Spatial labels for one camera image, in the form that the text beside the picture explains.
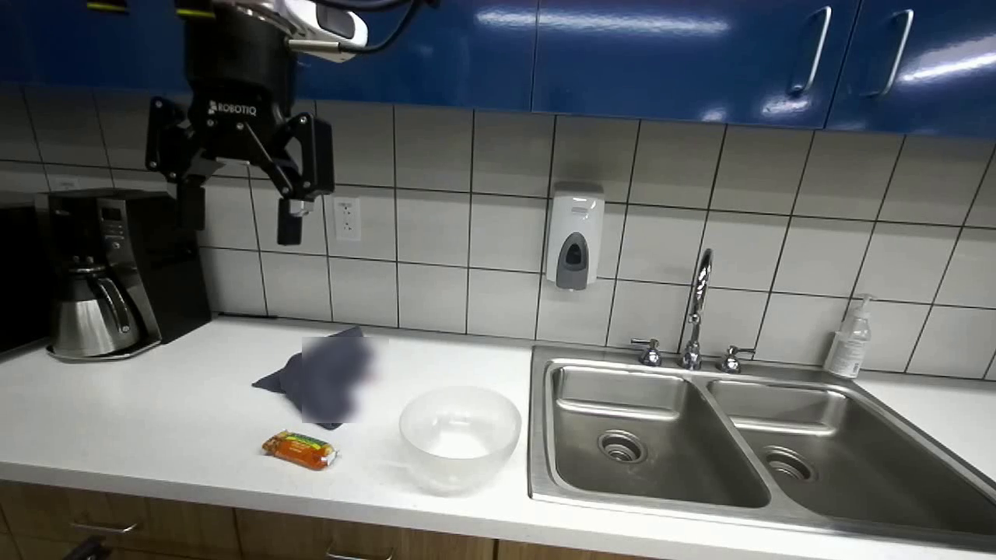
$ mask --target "stainless steel sink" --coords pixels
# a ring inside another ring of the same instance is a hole
[[[539,348],[539,501],[996,552],[996,489],[858,386]]]

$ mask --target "dish soap bottle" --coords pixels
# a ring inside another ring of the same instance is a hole
[[[821,370],[837,377],[858,377],[863,362],[870,345],[870,295],[858,295],[855,305],[845,310],[844,323],[834,331],[830,351]]]

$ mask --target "white tile wall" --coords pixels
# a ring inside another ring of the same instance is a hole
[[[548,195],[553,118],[479,111],[473,137],[473,193]]]
[[[640,124],[630,200],[640,206],[706,208],[723,132],[719,124]]]
[[[140,171],[144,97],[27,91],[27,111],[17,91],[0,100],[0,191],[168,191]],[[523,341],[660,335],[671,351],[691,268],[711,247],[710,356],[759,345],[763,362],[821,365],[845,298],[868,289],[868,366],[996,377],[988,143],[359,104],[318,116],[336,132],[340,186],[309,215],[305,247],[275,243],[262,171],[231,162],[207,180],[219,310]],[[611,200],[585,293],[542,280],[559,180]]]
[[[787,215],[801,191],[811,134],[730,127],[719,162],[711,208]]]
[[[469,191],[469,111],[399,110],[399,186]]]
[[[605,200],[625,202],[636,120],[556,118],[553,186],[596,182]]]

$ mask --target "plastic bowl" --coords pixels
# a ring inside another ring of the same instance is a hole
[[[399,419],[412,474],[431,496],[489,482],[519,440],[519,411],[499,393],[453,386],[413,398]]]

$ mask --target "coffee pot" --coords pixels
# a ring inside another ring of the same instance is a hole
[[[128,351],[140,341],[140,323],[114,277],[94,261],[73,261],[56,287],[53,356],[88,362]]]

